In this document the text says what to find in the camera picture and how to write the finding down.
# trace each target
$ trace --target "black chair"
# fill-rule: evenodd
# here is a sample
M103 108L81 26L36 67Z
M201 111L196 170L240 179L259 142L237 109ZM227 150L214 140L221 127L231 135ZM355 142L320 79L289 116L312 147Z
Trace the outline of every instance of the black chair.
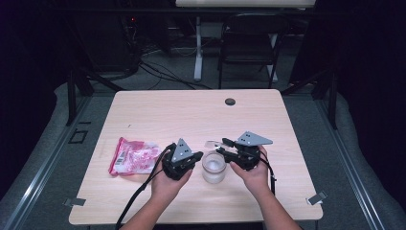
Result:
M221 88L223 63L236 65L273 65L268 88L272 87L283 36L289 30L286 18L266 13L240 13L230 16L221 31L218 88ZM276 42L271 44L271 35Z

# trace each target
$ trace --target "pink and white package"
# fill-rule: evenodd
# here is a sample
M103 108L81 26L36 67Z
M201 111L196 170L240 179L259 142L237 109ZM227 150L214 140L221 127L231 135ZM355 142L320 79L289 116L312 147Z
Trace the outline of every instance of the pink and white package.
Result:
M127 141L121 137L108 172L111 175L151 173L161 152L152 142Z

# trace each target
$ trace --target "person's right arm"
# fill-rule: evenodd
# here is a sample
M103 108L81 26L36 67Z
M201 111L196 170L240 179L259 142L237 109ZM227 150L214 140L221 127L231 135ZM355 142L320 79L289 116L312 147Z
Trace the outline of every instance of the person's right arm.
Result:
M263 146L259 146L259 150L267 154ZM268 168L263 162L259 161L259 164L248 172L234 162L230 162L230 166L257 200L268 230L301 229L269 189Z

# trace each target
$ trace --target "light wood tabletop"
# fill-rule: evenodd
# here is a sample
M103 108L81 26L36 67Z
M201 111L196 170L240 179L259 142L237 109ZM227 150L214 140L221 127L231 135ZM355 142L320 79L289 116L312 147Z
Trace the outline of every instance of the light wood tabletop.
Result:
M227 105L232 98L236 104ZM183 138L193 152L207 153L206 141L236 140L245 131L273 141L266 145L276 181L276 197L293 219L320 219L320 204L290 123L282 96L274 89L163 90L118 92L111 104L100 138L83 178L74 206L72 224L116 223L126 203L145 182L147 174L112 176L110 162L120 137L155 142L163 150ZM123 222L149 199L150 186L140 193ZM262 221L258 204L243 181L227 166L225 179L209 184L201 161L158 223L216 223Z
M315 0L176 0L177 7L312 8Z

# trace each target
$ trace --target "chair backrest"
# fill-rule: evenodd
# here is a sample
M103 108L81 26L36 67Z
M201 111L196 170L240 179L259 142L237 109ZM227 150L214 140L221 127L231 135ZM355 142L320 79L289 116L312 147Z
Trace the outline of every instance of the chair backrest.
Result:
M284 34L288 29L288 20L280 15L267 13L239 13L226 19L223 24L222 34Z

